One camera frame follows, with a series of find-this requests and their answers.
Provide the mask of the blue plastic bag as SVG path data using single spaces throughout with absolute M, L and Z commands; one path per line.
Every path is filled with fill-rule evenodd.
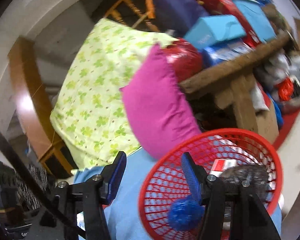
M 200 206 L 191 195 L 175 200 L 167 212 L 168 224 L 177 231 L 190 231 L 201 222 L 205 206 Z

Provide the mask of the black plastic bag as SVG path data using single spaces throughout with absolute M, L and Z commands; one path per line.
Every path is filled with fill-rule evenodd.
M 239 165 L 231 167 L 223 171 L 219 178 L 228 183 L 234 185 L 242 185 L 243 181 L 247 181 L 252 186 L 258 197 L 265 201 L 268 196 L 268 173 L 265 166 L 250 164 L 250 165 Z

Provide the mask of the red plastic mesh basket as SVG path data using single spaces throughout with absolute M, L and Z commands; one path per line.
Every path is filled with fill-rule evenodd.
M 181 155 L 191 154 L 197 165 L 209 174 L 219 176 L 234 165 L 256 164 L 268 174 L 266 199 L 268 213 L 280 211 L 279 198 L 283 184 L 280 158 L 266 139 L 243 129 L 224 128 L 192 137 L 162 157 L 150 170 L 139 194 L 139 216 L 152 239 L 194 239 L 194 231 L 176 231 L 168 224 L 167 212 L 175 200 L 189 195 L 181 169 Z

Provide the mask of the red white carton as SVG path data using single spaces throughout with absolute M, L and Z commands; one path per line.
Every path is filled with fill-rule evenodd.
M 216 177 L 220 176 L 225 170 L 235 167 L 237 161 L 235 159 L 216 159 L 213 162 L 210 173 Z

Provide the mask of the blue bed sheet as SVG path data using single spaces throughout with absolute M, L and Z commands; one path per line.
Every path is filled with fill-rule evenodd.
M 138 211 L 142 184 L 156 164 L 143 148 L 127 157 L 127 166 L 115 200 L 105 208 L 111 239 L 151 239 Z

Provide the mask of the green clover patterned quilt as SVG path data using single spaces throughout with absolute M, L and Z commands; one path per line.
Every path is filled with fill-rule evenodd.
M 120 89 L 154 44 L 166 47 L 173 41 L 168 34 L 139 31 L 107 18 L 95 24 L 70 66 L 50 115 L 79 170 L 105 166 L 118 152 L 131 155 L 140 147 Z

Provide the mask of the brown cardboard box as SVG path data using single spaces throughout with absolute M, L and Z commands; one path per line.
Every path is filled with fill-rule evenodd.
M 279 135 L 279 128 L 272 101 L 270 102 L 268 111 L 259 111 L 256 113 L 256 122 L 257 134 L 273 144 Z

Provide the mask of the magenta pillow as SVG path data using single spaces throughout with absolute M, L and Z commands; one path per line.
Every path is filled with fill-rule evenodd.
M 159 44 L 150 49 L 120 92 L 129 125 L 153 158 L 162 158 L 175 146 L 201 133 Z

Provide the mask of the red floor mat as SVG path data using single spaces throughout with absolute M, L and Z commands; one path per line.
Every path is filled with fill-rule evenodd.
M 286 137 L 290 133 L 290 130 L 292 129 L 299 114 L 300 114 L 300 109 L 298 109 L 296 112 L 285 114 L 283 116 L 283 125 L 279 130 L 279 135 L 273 142 L 273 147 L 275 148 L 275 150 L 278 150 L 280 146 L 283 144 Z

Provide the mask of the wooden headboard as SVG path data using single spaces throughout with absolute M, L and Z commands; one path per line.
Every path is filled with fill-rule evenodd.
M 74 166 L 66 158 L 68 148 L 51 125 L 52 105 L 39 74 L 33 45 L 20 36 L 8 53 L 18 119 L 43 168 L 58 179 L 69 178 Z

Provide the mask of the wooden table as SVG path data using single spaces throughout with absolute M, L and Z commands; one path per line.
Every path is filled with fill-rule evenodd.
M 257 133 L 256 114 L 250 97 L 256 82 L 253 69 L 283 49 L 290 40 L 290 32 L 282 31 L 274 40 L 231 61 L 202 70 L 179 83 L 179 87 L 188 100 L 212 94 L 218 108 L 232 107 L 238 128 Z

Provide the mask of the small red bag in bowl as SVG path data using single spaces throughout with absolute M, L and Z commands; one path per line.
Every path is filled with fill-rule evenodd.
M 294 83 L 287 77 L 276 86 L 277 94 L 280 101 L 289 101 L 292 98 L 294 92 Z

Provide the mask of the metal bowl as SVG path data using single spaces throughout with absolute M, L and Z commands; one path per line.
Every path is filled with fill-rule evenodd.
M 277 104 L 283 114 L 296 112 L 300 109 L 300 80 L 295 75 L 288 76 L 294 83 L 294 92 L 289 101 L 280 101 L 277 95 Z

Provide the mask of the blue white tissue pack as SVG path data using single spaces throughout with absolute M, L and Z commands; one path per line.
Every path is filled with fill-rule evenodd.
M 222 62 L 234 60 L 252 50 L 241 38 L 205 47 L 201 51 L 204 68 L 210 68 Z

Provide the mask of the shiny red wrapped bundle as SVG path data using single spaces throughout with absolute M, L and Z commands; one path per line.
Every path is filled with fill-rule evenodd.
M 202 55 L 185 39 L 173 41 L 162 48 L 167 62 L 172 66 L 178 83 L 183 82 L 203 70 Z

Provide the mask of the light blue cardboard box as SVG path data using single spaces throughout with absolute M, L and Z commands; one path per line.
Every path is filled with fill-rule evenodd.
M 247 33 L 234 15 L 200 17 L 184 39 L 197 50 L 246 37 Z

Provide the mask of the red box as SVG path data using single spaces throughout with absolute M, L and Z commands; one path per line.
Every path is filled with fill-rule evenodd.
M 238 7 L 232 0 L 198 0 L 202 3 L 203 7 L 211 15 L 233 15 L 235 16 L 245 32 L 246 37 L 243 38 L 245 44 L 251 48 L 255 48 L 261 44 L 260 39 L 247 21 L 245 16 L 239 11 Z

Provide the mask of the navy blue cushion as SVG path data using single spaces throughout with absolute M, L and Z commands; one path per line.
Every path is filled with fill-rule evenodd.
M 199 18 L 210 15 L 196 0 L 153 0 L 153 4 L 159 30 L 173 30 L 178 37 L 183 37 Z

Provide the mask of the wooden chair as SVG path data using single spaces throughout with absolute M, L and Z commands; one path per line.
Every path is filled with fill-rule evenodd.
M 118 0 L 105 13 L 104 18 L 133 29 L 160 32 L 156 20 L 149 17 L 147 0 Z

